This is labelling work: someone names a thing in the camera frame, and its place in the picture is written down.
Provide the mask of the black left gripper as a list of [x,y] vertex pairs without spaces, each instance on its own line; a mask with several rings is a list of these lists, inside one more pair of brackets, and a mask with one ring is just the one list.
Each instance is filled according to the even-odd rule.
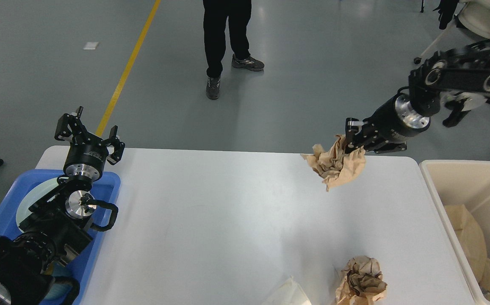
[[[117,125],[111,128],[109,137],[102,140],[101,145],[92,144],[94,135],[81,122],[82,112],[83,106],[79,106],[75,112],[63,114],[57,122],[54,139],[70,143],[63,167],[65,175],[86,176],[97,181],[103,176],[106,160],[111,165],[121,161],[125,144],[117,135]],[[110,154],[108,147],[114,149]]]

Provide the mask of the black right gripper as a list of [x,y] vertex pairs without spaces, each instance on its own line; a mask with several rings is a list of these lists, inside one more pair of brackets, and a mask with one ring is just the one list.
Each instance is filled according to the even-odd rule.
[[431,118],[411,106],[408,94],[397,94],[366,120],[346,118],[345,153],[360,148],[375,154],[406,151],[406,141],[425,132],[430,125]]

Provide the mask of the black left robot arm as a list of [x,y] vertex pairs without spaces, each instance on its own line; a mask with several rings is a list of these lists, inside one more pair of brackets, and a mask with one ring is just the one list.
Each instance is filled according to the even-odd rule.
[[90,133],[82,112],[80,106],[57,123],[54,138],[68,141],[70,150],[56,186],[28,207],[18,237],[0,235],[0,305],[39,305],[55,285],[67,287],[62,303],[72,305],[80,295],[79,280],[50,274],[50,266],[72,262],[94,240],[89,230],[105,232],[116,222],[119,208],[96,199],[91,189],[106,162],[121,160],[125,144],[117,126],[107,139]]

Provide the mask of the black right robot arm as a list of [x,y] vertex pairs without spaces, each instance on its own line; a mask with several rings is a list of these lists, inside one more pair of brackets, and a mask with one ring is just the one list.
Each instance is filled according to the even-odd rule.
[[359,149],[375,154],[406,150],[407,141],[429,128],[431,117],[448,95],[453,95],[454,101],[443,125],[457,125],[470,111],[463,94],[490,100],[490,39],[438,51],[424,60],[410,72],[407,86],[398,89],[372,116],[347,118],[342,147],[347,154]]

